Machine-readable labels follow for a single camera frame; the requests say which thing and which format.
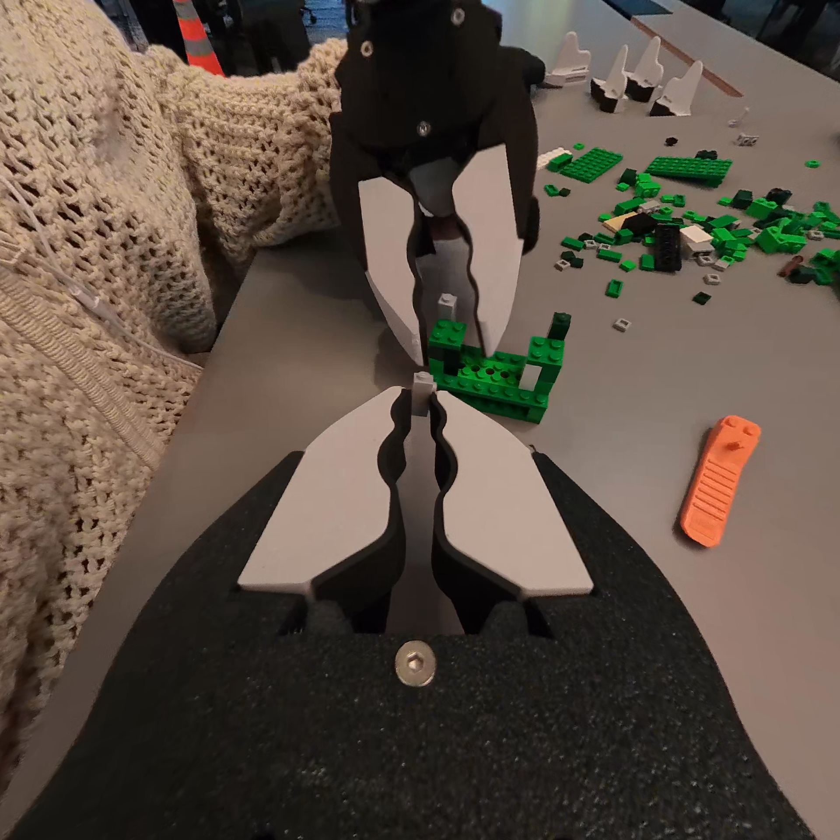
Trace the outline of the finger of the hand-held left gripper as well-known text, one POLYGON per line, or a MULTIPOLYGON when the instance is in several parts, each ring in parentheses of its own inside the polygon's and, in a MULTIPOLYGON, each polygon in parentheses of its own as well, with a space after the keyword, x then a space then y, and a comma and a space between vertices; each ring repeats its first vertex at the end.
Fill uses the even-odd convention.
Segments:
POLYGON ((469 241, 468 276, 481 347, 484 354, 494 354, 511 316, 523 251, 506 146, 476 152, 455 178, 451 194, 469 241))
POLYGON ((419 205, 414 194, 383 175, 360 182, 359 195, 365 275, 395 339, 416 365, 424 367, 415 258, 419 205))

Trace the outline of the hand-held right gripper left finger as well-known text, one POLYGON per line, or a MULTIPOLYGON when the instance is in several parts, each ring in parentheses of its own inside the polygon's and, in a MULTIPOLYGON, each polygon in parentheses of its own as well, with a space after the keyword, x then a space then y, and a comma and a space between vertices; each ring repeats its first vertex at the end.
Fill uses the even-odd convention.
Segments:
POLYGON ((238 587, 333 602, 355 632, 383 633, 406 562, 397 482, 411 425, 412 394, 394 386, 290 454, 288 483, 238 587))

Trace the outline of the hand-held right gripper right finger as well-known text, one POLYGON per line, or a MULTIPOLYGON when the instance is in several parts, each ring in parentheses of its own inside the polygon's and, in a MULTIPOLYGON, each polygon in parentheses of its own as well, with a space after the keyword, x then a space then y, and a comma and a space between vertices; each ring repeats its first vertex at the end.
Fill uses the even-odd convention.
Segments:
POLYGON ((429 402, 435 442, 432 571, 466 633, 501 603, 588 596, 594 583, 535 453, 450 392, 429 402))

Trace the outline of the small green lego build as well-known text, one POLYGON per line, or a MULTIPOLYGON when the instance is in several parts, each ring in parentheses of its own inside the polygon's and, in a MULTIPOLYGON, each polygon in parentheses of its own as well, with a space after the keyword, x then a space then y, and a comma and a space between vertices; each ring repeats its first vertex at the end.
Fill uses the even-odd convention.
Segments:
POLYGON ((524 354, 496 351, 485 355, 466 342, 467 326, 450 318, 421 336, 434 390, 447 392, 479 412, 538 425, 563 368, 571 315, 555 312, 546 336, 532 336, 524 354))

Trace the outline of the pile of lego bricks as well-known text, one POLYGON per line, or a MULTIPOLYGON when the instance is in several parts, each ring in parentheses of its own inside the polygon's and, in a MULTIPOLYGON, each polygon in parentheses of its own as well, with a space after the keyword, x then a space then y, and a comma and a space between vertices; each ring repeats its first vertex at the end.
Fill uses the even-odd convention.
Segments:
POLYGON ((515 312, 521 329, 572 315, 572 341, 657 340, 720 348, 787 334, 838 332, 838 159, 834 144, 784 142, 779 132, 707 119, 598 122, 549 147, 575 158, 594 147, 623 161, 591 184, 538 173, 539 245, 523 260, 515 312), (654 177, 658 156, 730 159, 720 186, 654 177), (682 268, 655 270, 658 224, 679 226, 682 268))

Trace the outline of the green lego plate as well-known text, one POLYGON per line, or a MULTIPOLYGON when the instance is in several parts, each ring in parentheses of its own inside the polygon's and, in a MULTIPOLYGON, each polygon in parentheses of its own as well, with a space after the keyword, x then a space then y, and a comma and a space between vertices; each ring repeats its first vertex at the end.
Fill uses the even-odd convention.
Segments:
POLYGON ((591 184, 622 161, 622 154, 594 147, 567 163, 560 169, 560 174, 577 182, 591 184))
POLYGON ((644 172, 654 177, 698 182, 704 186, 717 187, 725 180, 732 163, 730 159, 658 156, 651 161, 644 172))

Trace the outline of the orange brick separator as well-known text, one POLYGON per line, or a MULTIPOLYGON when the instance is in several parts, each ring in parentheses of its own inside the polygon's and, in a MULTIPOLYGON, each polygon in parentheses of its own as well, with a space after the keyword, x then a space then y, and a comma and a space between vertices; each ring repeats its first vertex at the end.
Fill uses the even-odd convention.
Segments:
POLYGON ((762 429, 741 416, 718 420, 706 436, 679 514, 683 533, 700 546, 717 547, 723 537, 744 466, 762 429))

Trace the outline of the orange traffic cone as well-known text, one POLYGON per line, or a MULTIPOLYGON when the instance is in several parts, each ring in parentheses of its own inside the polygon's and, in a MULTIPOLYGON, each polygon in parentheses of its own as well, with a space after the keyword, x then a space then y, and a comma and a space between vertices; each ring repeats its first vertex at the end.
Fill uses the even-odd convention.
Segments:
POLYGON ((212 75, 224 77, 223 68, 193 2, 173 1, 172 5, 181 31, 188 65, 201 68, 212 75))

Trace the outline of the thin wooden stick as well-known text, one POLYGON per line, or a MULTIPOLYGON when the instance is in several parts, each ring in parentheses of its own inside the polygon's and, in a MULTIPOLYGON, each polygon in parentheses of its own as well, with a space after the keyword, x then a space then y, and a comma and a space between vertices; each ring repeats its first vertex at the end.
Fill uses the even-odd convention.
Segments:
MULTIPOLYGON (((689 54, 687 54, 684 50, 677 47, 675 44, 668 41, 664 36, 660 33, 655 31, 649 25, 645 24, 640 17, 633 16, 630 18, 630 23, 639 29, 642 33, 649 36, 650 38, 658 37, 660 40, 660 45, 673 57, 677 58, 681 62, 683 62, 687 67, 692 66, 697 59, 689 54)), ((732 84, 721 78, 718 74, 716 74, 712 69, 708 66, 708 64, 703 65, 703 69, 701 72, 703 78, 705 78, 713 87, 720 90, 725 95, 731 98, 742 98, 743 94, 740 92, 739 89, 735 88, 732 84)))

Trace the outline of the person's cream knit sweater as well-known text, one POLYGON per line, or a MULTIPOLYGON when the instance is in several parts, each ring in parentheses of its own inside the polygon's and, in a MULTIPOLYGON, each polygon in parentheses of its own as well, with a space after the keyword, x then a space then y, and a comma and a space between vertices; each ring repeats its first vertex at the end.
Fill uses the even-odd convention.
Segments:
POLYGON ((182 153, 93 2, 2 2, 2 788, 216 321, 182 153))

